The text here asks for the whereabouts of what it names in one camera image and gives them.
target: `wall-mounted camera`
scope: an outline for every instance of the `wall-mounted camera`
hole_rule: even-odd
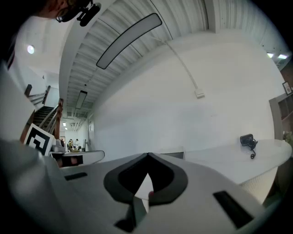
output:
[[[92,0],[80,0],[77,1],[75,6],[68,8],[65,14],[58,16],[57,21],[68,22],[81,13],[77,17],[77,20],[80,21],[80,26],[84,27],[100,11],[100,9],[100,3],[94,4]]]

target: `electrical outlet box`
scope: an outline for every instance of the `electrical outlet box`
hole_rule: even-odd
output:
[[[196,97],[197,98],[202,98],[205,96],[205,94],[203,93],[203,90],[202,89],[196,89],[195,90],[195,94],[196,94]]]

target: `ceiling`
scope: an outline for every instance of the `ceiling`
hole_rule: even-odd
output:
[[[78,118],[78,117],[69,117],[69,118],[62,118],[60,123],[60,131],[76,131],[78,132],[81,125],[85,122],[86,118]]]
[[[100,3],[101,11],[87,27],[80,27],[78,22],[74,22],[64,46],[59,86],[65,117],[73,116],[81,90],[88,92],[80,110],[85,113],[83,117],[87,117],[99,95],[124,70],[162,45],[154,37],[168,41],[189,33],[211,30],[212,27],[217,30],[240,29],[264,50],[276,55],[291,55],[272,23],[249,1],[102,0]],[[159,15],[163,22],[161,26],[135,40],[105,70],[96,66],[101,55],[120,34],[151,13]],[[272,59],[279,69],[289,60],[280,60],[277,56]]]
[[[35,16],[29,18],[17,35],[17,59],[37,74],[41,73],[41,77],[47,72],[59,75],[63,47],[73,23],[60,24]],[[34,54],[27,52],[28,45],[34,46]]]

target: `black panel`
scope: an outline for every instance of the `black panel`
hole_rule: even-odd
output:
[[[71,180],[75,180],[75,179],[82,178],[82,177],[85,177],[85,176],[87,176],[87,173],[80,172],[80,173],[76,173],[76,174],[73,174],[73,175],[66,175],[66,176],[64,176],[64,178],[67,181],[71,181]]]
[[[188,184],[183,169],[148,153],[108,172],[104,186],[116,201],[132,204],[147,173],[154,188],[154,194],[149,198],[150,206],[173,202]]]
[[[142,200],[134,197],[132,205],[128,207],[125,218],[119,220],[115,226],[126,232],[132,232],[146,215],[147,211]]]
[[[177,153],[166,153],[163,155],[168,155],[177,159],[184,159],[184,152],[177,152]]]
[[[236,228],[239,229],[253,220],[253,217],[248,214],[227,192],[216,192],[213,195],[235,224]]]

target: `shelf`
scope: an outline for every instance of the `shelf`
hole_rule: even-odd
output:
[[[293,111],[290,112],[286,117],[284,117],[284,118],[282,119],[282,121],[285,121],[286,119],[288,119],[288,117],[289,117],[292,113],[293,113]]]
[[[287,117],[289,115],[289,109],[287,106],[286,99],[279,102],[279,107],[280,107],[282,119],[284,119],[285,117]]]
[[[288,98],[290,96],[293,96],[293,93],[291,93],[289,95],[287,95],[286,93],[284,93],[284,94],[276,97],[275,99],[276,99],[277,102],[281,102],[281,101],[283,101],[284,99],[286,99],[286,98]]]
[[[289,112],[293,112],[293,100],[292,100],[292,96],[286,98],[286,103],[287,103]]]

